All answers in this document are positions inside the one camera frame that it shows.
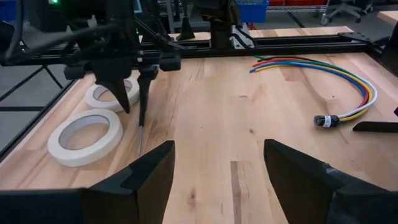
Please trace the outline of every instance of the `gray floor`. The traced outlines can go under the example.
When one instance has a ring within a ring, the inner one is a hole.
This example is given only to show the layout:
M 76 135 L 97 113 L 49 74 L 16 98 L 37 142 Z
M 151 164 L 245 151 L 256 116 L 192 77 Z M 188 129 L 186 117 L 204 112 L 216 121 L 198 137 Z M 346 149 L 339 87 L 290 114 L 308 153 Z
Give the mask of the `gray floor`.
M 398 7 L 378 8 L 378 10 L 396 10 Z M 314 18 L 311 13 L 295 13 L 306 27 L 319 27 L 320 18 Z M 378 19 L 377 12 L 363 16 L 362 22 L 357 24 L 354 18 L 345 14 L 333 18 L 328 26 L 348 26 L 349 28 L 363 32 L 372 39 L 378 39 L 391 34 L 393 26 Z M 287 13 L 268 13 L 267 21 L 256 24 L 258 29 L 299 28 L 297 23 Z M 27 29 L 24 40 L 28 45 L 37 45 L 49 40 L 54 35 L 44 35 L 36 30 Z M 63 76 L 63 65 L 49 66 L 51 71 L 62 85 L 66 84 Z M 0 67 L 0 95 L 7 92 L 19 81 L 30 75 L 37 67 Z M 12 95 L 0 102 L 0 106 L 45 106 L 59 91 L 59 87 L 53 82 L 46 72 L 39 73 Z M 0 150 L 24 128 L 37 112 L 0 112 Z

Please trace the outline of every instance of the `white wire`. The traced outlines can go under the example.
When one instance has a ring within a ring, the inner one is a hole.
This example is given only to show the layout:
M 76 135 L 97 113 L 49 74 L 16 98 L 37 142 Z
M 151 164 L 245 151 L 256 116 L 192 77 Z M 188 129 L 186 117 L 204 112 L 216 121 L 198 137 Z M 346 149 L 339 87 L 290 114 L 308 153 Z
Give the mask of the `white wire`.
M 342 114 L 342 115 L 338 115 L 337 117 L 339 117 L 339 118 L 346 118 L 346 117 L 349 117 L 349 116 L 351 116 L 353 114 L 356 114 L 356 113 L 358 113 L 358 112 L 360 112 L 360 111 L 362 111 L 362 110 L 364 110 L 366 108 L 369 108 L 370 106 L 372 106 L 374 104 L 374 102 L 376 102 L 377 97 L 378 97 L 377 89 L 376 89 L 376 87 L 374 87 L 374 85 L 372 83 L 370 83 L 366 79 L 364 79 L 362 77 L 359 77 L 357 75 L 354 75 L 354 74 L 350 74 L 350 75 L 353 75 L 354 77 L 358 78 L 359 80 L 361 80 L 362 82 L 367 84 L 367 86 L 370 87 L 370 89 L 372 89 L 374 96 L 373 96 L 373 99 L 369 103 L 366 103 L 362 107 L 356 108 L 355 110 L 353 110 L 351 112 L 348 112 L 348 113 L 345 113 L 345 114 Z

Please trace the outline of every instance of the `tape roll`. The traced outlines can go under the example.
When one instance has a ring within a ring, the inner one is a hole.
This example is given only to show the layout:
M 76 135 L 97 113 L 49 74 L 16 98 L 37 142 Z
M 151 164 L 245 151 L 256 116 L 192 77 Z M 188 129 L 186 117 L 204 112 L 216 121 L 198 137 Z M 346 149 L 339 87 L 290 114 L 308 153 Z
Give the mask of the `tape roll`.
M 136 103 L 139 99 L 139 86 L 137 80 L 125 80 L 124 85 L 130 88 L 127 93 L 127 97 L 130 102 L 130 106 Z M 108 89 L 101 85 L 93 85 L 90 87 L 85 94 L 85 101 L 91 108 L 108 109 L 114 112 L 122 111 L 123 108 L 117 100 L 114 101 L 101 101 L 99 100 L 101 94 L 106 92 Z
M 91 124 L 108 124 L 108 132 L 96 143 L 77 150 L 68 150 L 67 142 L 79 129 Z M 49 153 L 62 165 L 78 167 L 90 164 L 110 153 L 119 143 L 123 127 L 116 113 L 110 110 L 84 111 L 58 126 L 47 142 Z

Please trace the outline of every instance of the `blue wire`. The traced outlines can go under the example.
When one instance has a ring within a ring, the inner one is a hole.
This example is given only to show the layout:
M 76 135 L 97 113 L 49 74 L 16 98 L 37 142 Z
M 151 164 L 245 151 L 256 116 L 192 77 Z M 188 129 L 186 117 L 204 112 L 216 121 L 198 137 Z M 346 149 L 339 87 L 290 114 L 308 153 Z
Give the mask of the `blue wire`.
M 333 71 L 333 70 L 330 70 L 330 69 L 327 69 L 327 68 L 321 68 L 321 67 L 316 67 L 316 66 L 311 66 L 311 65 L 306 65 L 306 64 L 300 64 L 299 62 L 298 63 L 297 62 L 295 62 L 295 63 L 290 63 L 290 62 L 268 63 L 266 65 L 261 65 L 261 66 L 259 66 L 257 68 L 254 68 L 254 69 L 250 70 L 250 73 L 255 72 L 258 68 L 265 68 L 265 67 L 272 66 L 272 65 L 291 65 L 291 66 L 297 66 L 297 67 L 314 68 L 314 69 L 317 69 L 317 70 L 322 70 L 322 71 L 325 71 L 325 72 L 329 72 L 329 73 L 338 75 L 339 77 L 348 80 L 349 82 L 354 84 L 361 91 L 363 97 L 366 96 L 366 90 L 363 88 L 363 86 L 361 84 L 359 84 L 357 81 L 353 80 L 352 78 L 350 78 L 350 77 L 348 77 L 348 76 L 346 76 L 346 75 L 344 75 L 344 74 L 342 74 L 340 72 L 336 72 L 336 71 Z

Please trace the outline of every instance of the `wooden table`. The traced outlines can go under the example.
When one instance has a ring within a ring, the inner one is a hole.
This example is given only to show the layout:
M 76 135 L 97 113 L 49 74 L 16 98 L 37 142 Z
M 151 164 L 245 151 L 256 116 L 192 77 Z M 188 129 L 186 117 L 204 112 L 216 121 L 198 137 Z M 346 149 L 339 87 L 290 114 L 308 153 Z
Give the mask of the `wooden table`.
M 252 34 L 346 31 L 346 27 L 322 27 Z M 208 38 L 208 34 L 197 37 Z M 174 184 L 164 223 L 287 223 L 264 165 L 265 139 L 276 139 L 353 176 L 398 190 L 397 135 L 352 131 L 361 120 L 398 121 L 393 114 L 398 78 L 363 53 L 306 57 L 368 79 L 379 90 L 378 101 L 361 119 L 335 129 L 318 129 L 312 122 L 314 115 L 345 113 L 362 100 L 353 85 L 335 75 L 301 68 L 249 74 L 256 62 L 253 57 L 183 60 L 181 71 L 159 73 L 150 89 L 143 152 L 168 139 L 176 142 Z M 78 81 L 0 164 L 0 189 L 89 187 L 137 159 L 137 104 L 131 114 L 118 114 L 124 136 L 100 161 L 69 168 L 47 153 L 51 132 L 88 109 L 83 95 L 92 84 L 93 77 Z M 91 130 L 76 142 L 96 134 Z
M 377 15 L 378 18 L 391 23 L 392 25 L 396 25 L 398 21 L 398 11 L 384 11 L 379 12 Z

